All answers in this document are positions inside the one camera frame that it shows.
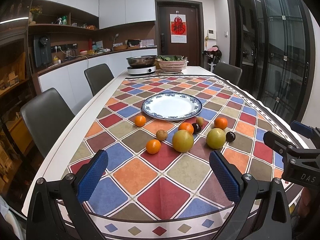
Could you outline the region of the right hand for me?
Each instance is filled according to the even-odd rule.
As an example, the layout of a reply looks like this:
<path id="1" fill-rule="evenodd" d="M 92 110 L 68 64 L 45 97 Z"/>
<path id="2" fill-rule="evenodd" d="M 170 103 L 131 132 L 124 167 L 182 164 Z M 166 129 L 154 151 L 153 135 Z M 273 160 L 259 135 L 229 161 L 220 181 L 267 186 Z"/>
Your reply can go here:
<path id="1" fill-rule="evenodd" d="M 315 199 L 316 192 L 304 187 L 300 197 L 298 205 L 298 215 L 300 217 L 306 217 L 310 212 L 310 206 Z"/>

